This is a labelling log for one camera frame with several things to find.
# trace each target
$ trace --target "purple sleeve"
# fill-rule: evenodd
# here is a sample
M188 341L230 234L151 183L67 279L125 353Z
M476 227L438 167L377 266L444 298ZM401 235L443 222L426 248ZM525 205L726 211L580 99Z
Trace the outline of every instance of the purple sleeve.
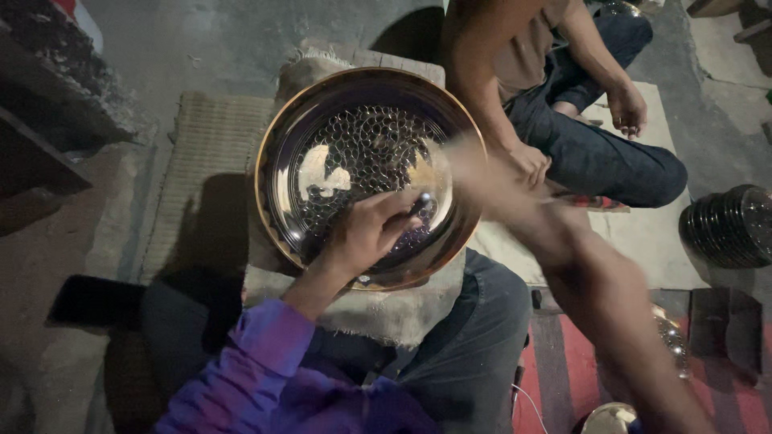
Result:
M281 300L247 310L211 361L169 402L155 432L268 432L314 325Z

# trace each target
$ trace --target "metal bowl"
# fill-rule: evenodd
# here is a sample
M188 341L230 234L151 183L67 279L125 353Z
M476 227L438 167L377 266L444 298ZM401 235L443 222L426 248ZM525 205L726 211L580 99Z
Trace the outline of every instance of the metal bowl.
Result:
M424 225L350 287L419 284L463 248L479 221L480 210L453 194L442 154L461 133L485 154L466 109L420 76L391 68L333 74L290 100L260 144L255 190L263 225L279 250L305 267L350 202L408 186L430 192L419 213Z

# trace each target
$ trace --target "bowl rim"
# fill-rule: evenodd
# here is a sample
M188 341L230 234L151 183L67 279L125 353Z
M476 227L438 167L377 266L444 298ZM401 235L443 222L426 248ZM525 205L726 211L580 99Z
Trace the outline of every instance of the bowl rim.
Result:
M295 108L296 105L302 104L304 102L303 100L307 98L311 98L313 95L316 95L318 92L320 92L324 87L327 87L329 85L336 85L339 82L342 81L342 76L348 76L351 74L355 75L361 75L361 74L369 74L373 72L388 72L392 73L395 76L402 75L404 78L410 79L413 82L419 82L423 84L424 86L428 85L428 88L431 91L439 93L440 97L444 97L449 102L455 106L457 106L464 115L466 115L469 118L469 122L472 125L474 134L472 135L476 139L479 140L480 147L482 148L482 155L487 160L488 154L485 146L485 142L483 140L483 135L480 133L479 128L477 127L477 123L472 118L472 115L469 114L469 111L464 107L461 102L454 97L450 92L448 92L445 88L438 86L436 83L432 82L431 80L428 80L424 78L423 76L420 76L416 73L411 73L404 70L398 70L395 68L387 68L383 66L366 66L361 68L353 68L349 70L343 70L337 73L332 73L329 76L324 77L323 79L316 81L315 83L305 87L300 92L296 93L295 96L290 98L282 108L276 113L276 115L271 120L271 123L266 128L266 132L262 136L262 140L260 141L260 145L257 151L256 156L256 162L255 162L255 176L254 176L254 188L255 188L255 200L257 204L257 210L258 214L260 215L260 221L263 224L263 227L266 229L266 232L268 233L269 238L271 241L273 241L273 244L279 249L279 251L287 258L290 262L292 262L295 266L299 267L300 269L304 270L308 267L308 264L303 263L303 260L300 258L300 255L293 252L293 249L290 247L290 245L282 239L282 237L279 235L279 231L276 230L276 228L273 227L273 221L270 215L270 210L268 210L268 198L264 196L262 193L262 183L265 181L264 176L262 176L262 169L263 167L268 163L269 160L269 153L266 151L266 148L269 143L273 141L273 135L277 132L277 130L281 129L283 127L283 121L285 117L289 117L290 114L292 114L292 110ZM420 273L409 273L404 276L401 282L395 283L393 285L389 285L387 287L384 287L382 285L376 284L376 283L362 283L359 279L354 279L352 282L348 283L345 287L349 289L354 290L369 290L369 291L387 291L387 290L399 290L404 289L407 287L414 286L417 282L427 279L429 276L431 276L433 273L439 271L442 267L444 267L447 263L450 263L454 258L457 257L461 253L462 250L466 247L466 244L469 242L469 240L472 238L472 235L474 234L477 225L479 224L480 218L482 213L477 212L476 215L472 217L473 223L469 224L469 228L464 231L467 232L466 234L462 234L461 238L463 239L463 243L461 246L459 246L458 249L455 249L455 252L452 254L445 254L444 257L442 257L437 263L433 264L432 266L426 268L425 270L422 270Z

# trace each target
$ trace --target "purple shirt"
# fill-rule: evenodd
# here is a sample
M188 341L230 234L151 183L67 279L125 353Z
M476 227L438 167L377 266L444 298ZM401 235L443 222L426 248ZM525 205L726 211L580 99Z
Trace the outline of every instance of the purple shirt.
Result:
M380 377L362 388L298 365L314 324L281 300L247 310L219 359L169 402L155 432L439 432L415 399Z

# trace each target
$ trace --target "white cable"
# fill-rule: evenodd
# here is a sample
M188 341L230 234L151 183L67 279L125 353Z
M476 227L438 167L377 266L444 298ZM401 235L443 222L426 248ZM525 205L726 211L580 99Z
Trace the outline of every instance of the white cable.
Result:
M528 401L531 401L531 405L533 405L533 410L536 411L536 417L539 418L539 422L541 422L541 429L544 430L544 434L550 434L547 432L547 427L544 426L544 420L542 420L541 415L539 414L539 409L536 408L536 403L533 402L533 399L530 398L530 395L528 395L528 392L521 389L520 386L515 386L514 384L512 384L512 387L526 394L526 398L528 398Z

